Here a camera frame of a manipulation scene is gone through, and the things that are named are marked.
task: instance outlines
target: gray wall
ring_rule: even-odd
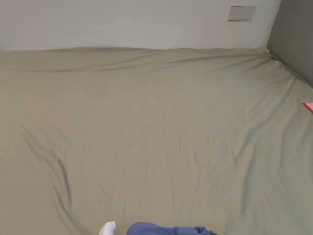
[[[282,0],[267,48],[313,84],[313,0]]]

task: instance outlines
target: sheet wrinkle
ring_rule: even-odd
[[[51,180],[51,184],[53,186],[54,192],[57,197],[58,207],[56,207],[56,212],[59,216],[59,218],[62,218],[62,216],[59,214],[58,210],[59,208],[64,212],[64,214],[67,216],[67,218],[71,221],[72,225],[76,228],[77,232],[79,234],[89,234],[87,229],[75,218],[75,216],[72,214],[72,206],[73,206],[73,200],[72,200],[72,192],[69,185],[68,180],[68,173],[66,170],[66,167],[64,163],[62,162],[61,158],[52,150],[52,149],[46,149],[42,144],[40,144],[37,140],[34,134],[32,134],[28,128],[25,126],[21,126],[21,135],[25,142],[27,143],[28,147],[30,148],[33,155],[39,159],[43,160],[44,163],[46,163],[46,166],[48,166],[48,174]],[[60,186],[60,189],[56,186],[55,180],[58,179],[57,182]],[[61,192],[65,192],[66,200],[61,196]]]

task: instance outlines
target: blue sleeve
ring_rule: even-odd
[[[126,235],[217,235],[205,227],[161,227],[156,224],[137,222],[127,231]]]

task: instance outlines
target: beige bed sheet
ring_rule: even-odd
[[[257,50],[0,59],[0,233],[313,233],[313,89]]]

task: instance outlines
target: power outlet plate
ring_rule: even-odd
[[[255,6],[230,7],[228,21],[252,20]]]

